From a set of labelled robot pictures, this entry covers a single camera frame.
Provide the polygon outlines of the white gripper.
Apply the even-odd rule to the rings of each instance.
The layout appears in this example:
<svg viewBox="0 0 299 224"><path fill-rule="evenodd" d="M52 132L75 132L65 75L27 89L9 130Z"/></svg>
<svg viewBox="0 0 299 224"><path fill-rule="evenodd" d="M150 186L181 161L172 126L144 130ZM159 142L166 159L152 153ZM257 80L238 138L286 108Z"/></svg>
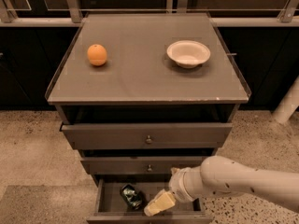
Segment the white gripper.
<svg viewBox="0 0 299 224"><path fill-rule="evenodd" d="M184 176L188 171L190 171L189 167L183 169L171 168L171 178L168 184L170 191L162 189L146 205L144 213L147 217L152 217L174 207L176 200L181 203L191 203L194 201L194 198L188 193L184 184Z"/></svg>

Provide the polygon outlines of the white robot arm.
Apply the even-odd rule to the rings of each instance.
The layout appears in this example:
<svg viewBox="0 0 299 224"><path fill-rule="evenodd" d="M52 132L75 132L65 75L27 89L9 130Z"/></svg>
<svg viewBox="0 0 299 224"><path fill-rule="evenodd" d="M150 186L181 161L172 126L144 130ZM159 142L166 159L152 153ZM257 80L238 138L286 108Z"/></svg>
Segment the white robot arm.
<svg viewBox="0 0 299 224"><path fill-rule="evenodd" d="M222 156L206 158L197 167L173 168L168 189L146 205L144 213L155 216L198 198L251 194L284 208L299 211L299 174L254 169Z"/></svg>

